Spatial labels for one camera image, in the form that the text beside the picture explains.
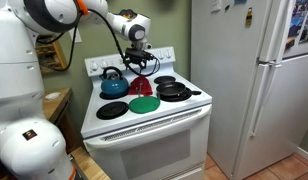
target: teal kettle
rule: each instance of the teal kettle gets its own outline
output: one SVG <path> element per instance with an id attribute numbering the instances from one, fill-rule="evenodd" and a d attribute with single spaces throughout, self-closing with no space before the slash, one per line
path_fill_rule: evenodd
<path id="1" fill-rule="evenodd" d="M 114 70 L 115 73 L 107 74 L 108 70 Z M 118 96 L 128 91 L 128 82 L 126 78 L 123 77 L 122 72 L 114 66 L 105 68 L 100 78 L 102 79 L 102 92 L 108 96 Z"/>

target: oven door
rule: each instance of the oven door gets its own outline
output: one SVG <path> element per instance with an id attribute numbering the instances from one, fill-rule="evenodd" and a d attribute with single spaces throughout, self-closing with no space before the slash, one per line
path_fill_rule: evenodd
<path id="1" fill-rule="evenodd" d="M 211 105 L 206 105 L 84 144 L 113 180 L 203 179 L 210 112 Z"/>

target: wooden countertop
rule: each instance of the wooden countertop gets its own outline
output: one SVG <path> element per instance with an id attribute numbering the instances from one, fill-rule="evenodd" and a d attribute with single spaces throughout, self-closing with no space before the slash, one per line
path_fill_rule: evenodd
<path id="1" fill-rule="evenodd" d="M 51 93 L 59 92 L 61 93 L 59 97 L 55 99 L 48 100 L 45 97 Z M 64 88 L 55 91 L 48 91 L 44 94 L 43 97 L 43 109 L 46 119 L 51 121 L 53 124 L 58 119 L 58 117 L 63 113 L 67 107 L 68 100 L 72 95 L 71 88 Z"/>
<path id="2" fill-rule="evenodd" d="M 96 164 L 96 162 L 86 153 L 83 148 L 79 147 L 71 154 L 89 180 L 110 180 L 105 172 Z"/>

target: baseboard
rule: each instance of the baseboard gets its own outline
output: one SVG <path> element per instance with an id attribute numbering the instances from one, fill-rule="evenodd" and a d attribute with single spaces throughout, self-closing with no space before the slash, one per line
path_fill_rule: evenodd
<path id="1" fill-rule="evenodd" d="M 298 147 L 297 153 L 298 153 L 299 155 L 303 156 L 305 159 L 308 160 L 308 152 L 305 151 L 304 149 Z"/>

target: stove control panel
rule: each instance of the stove control panel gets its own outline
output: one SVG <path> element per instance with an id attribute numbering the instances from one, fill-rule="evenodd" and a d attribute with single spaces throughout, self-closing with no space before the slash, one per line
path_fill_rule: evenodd
<path id="1" fill-rule="evenodd" d="M 175 54 L 173 47 L 163 47 L 148 49 L 147 52 L 152 53 L 159 61 L 161 66 L 166 63 L 173 63 L 175 61 Z M 147 67 L 155 65 L 156 60 L 147 61 Z M 130 64 L 132 68 L 139 68 L 138 65 Z M 109 66 L 115 66 L 121 71 L 125 71 L 126 67 L 123 64 L 123 59 L 119 54 L 99 56 L 85 59 L 85 67 L 88 76 L 98 76 L 103 74 L 103 70 Z"/>

